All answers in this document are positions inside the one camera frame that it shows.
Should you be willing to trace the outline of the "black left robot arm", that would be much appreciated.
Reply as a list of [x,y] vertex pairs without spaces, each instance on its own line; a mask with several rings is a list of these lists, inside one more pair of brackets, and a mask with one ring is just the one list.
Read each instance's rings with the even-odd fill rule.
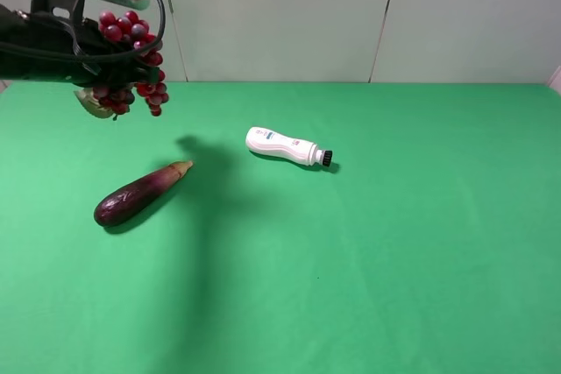
[[79,25],[54,15],[1,8],[1,77],[56,81],[83,88],[157,83],[165,74],[150,53],[128,41],[110,41],[91,19]]

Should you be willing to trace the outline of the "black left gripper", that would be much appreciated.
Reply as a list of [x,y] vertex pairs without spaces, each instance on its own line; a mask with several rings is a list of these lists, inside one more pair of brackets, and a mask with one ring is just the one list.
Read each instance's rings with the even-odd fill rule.
[[[87,87],[91,87],[94,82],[102,79],[96,70],[88,70],[88,65],[124,61],[136,55],[133,51],[119,52],[116,47],[105,40],[98,30],[98,19],[94,21],[85,18],[79,24],[74,24],[67,18],[45,13],[43,23],[65,36],[68,43],[66,54],[73,58],[63,62],[78,66],[78,69],[86,74],[87,80],[83,84]],[[159,35],[155,35],[156,40],[162,43]]]

